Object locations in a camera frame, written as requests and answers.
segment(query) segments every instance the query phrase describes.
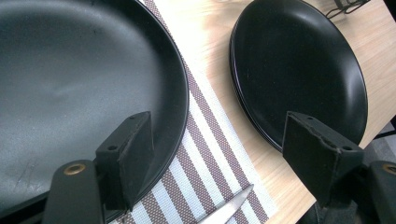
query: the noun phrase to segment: black plate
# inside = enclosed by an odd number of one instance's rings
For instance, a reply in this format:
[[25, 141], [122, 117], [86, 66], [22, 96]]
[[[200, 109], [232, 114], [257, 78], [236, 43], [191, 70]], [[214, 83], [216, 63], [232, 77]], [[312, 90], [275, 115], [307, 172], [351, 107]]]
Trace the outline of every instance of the black plate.
[[367, 121], [359, 64], [337, 28], [299, 0], [256, 0], [230, 43], [233, 84], [247, 116], [281, 150], [286, 112], [311, 115], [358, 144]]
[[188, 111], [183, 63], [138, 1], [0, 1], [0, 213], [94, 159], [129, 116], [151, 111], [155, 158], [142, 198], [176, 155]]

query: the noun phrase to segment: striped placemat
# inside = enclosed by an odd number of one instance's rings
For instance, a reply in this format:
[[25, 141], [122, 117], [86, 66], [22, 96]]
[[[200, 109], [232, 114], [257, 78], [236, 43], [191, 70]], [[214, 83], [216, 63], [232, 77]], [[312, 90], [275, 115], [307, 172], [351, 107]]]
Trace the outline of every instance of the striped placemat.
[[[143, 2], [167, 29], [153, 0]], [[276, 206], [263, 187], [205, 74], [187, 66], [187, 130], [169, 169], [133, 212], [114, 223], [197, 223], [254, 184], [229, 223], [263, 223]]]

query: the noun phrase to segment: matte black surface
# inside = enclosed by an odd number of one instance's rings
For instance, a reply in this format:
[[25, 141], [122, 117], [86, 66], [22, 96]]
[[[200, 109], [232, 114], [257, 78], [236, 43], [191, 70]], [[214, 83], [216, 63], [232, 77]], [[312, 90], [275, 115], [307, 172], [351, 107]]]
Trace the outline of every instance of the matte black surface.
[[0, 1], [0, 214], [150, 111], [155, 158], [140, 199], [174, 158], [187, 110], [177, 48], [138, 1]]
[[153, 154], [151, 115], [127, 118], [95, 151], [99, 185], [108, 210], [131, 210], [145, 180]]
[[299, 0], [256, 0], [230, 43], [233, 84], [248, 118], [278, 150], [287, 111], [309, 114], [358, 144], [367, 96], [347, 41]]
[[350, 203], [344, 180], [361, 166], [363, 150], [311, 116], [288, 112], [283, 158], [320, 206]]

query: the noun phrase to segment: scissor blade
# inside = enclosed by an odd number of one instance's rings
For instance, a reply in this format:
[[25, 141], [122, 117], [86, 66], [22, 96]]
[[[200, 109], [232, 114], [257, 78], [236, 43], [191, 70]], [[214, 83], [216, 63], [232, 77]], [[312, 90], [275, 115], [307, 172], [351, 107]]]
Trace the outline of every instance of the scissor blade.
[[226, 223], [236, 211], [242, 206], [247, 199], [249, 193], [253, 190], [254, 185], [250, 185], [246, 189], [236, 194], [229, 202], [224, 204], [221, 208], [214, 211], [212, 214], [204, 218], [199, 224], [208, 223]]

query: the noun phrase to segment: light wood surface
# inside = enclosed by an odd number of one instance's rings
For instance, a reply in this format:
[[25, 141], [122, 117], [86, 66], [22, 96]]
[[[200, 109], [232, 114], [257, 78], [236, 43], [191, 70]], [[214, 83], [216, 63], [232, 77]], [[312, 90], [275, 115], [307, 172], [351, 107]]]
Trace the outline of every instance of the light wood surface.
[[[230, 77], [231, 30], [247, 0], [156, 1], [192, 70], [209, 79], [278, 212], [268, 223], [295, 223], [315, 199], [282, 158], [255, 131], [240, 108]], [[333, 0], [308, 0], [326, 13]], [[372, 0], [349, 15], [332, 19], [355, 52], [363, 72], [369, 117], [361, 147], [366, 147], [396, 114], [396, 23], [382, 0]]]

